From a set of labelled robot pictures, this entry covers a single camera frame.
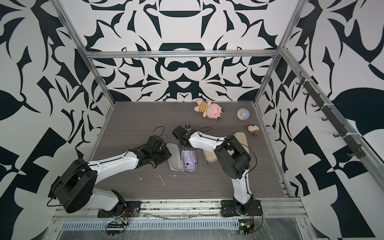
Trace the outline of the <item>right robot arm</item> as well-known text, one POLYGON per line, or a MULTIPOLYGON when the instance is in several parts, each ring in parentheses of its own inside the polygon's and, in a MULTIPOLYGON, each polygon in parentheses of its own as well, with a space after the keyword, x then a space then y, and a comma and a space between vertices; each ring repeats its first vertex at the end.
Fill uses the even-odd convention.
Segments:
POLYGON ((233 135, 214 137, 193 130, 189 125, 176 127, 172 134, 185 149, 201 149, 215 154, 225 174, 232 179, 234 208, 238 215, 245 215, 254 201, 248 176, 251 161, 248 147, 233 135))

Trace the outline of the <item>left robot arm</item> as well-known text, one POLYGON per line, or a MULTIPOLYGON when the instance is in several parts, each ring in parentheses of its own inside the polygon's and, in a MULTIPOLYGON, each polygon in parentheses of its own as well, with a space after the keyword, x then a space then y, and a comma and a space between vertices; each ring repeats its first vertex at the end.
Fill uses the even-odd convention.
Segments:
POLYGON ((69 214, 81 209, 99 209, 107 215, 121 217, 128 212, 126 201, 116 190, 95 186, 104 179, 145 165, 156 168, 172 156, 164 140, 150 136, 145 144, 123 154, 98 161, 77 159, 51 186, 53 198, 69 214))

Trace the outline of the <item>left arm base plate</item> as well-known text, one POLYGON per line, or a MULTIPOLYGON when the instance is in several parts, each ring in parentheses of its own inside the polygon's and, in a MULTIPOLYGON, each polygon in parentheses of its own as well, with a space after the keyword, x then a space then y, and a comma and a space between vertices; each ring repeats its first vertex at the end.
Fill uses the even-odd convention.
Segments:
POLYGON ((100 209, 97 218, 136 218, 140 214, 141 201, 126 201, 118 203, 111 211, 105 211, 100 209))

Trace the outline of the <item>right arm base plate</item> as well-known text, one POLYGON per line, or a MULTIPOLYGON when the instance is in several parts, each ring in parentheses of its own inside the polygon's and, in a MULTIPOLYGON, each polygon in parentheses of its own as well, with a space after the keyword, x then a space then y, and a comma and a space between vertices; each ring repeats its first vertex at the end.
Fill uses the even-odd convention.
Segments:
POLYGON ((257 216, 262 217, 263 210, 261 202, 254 198, 249 199, 246 204, 233 200, 221 200, 221 216, 225 218, 238 216, 257 216))

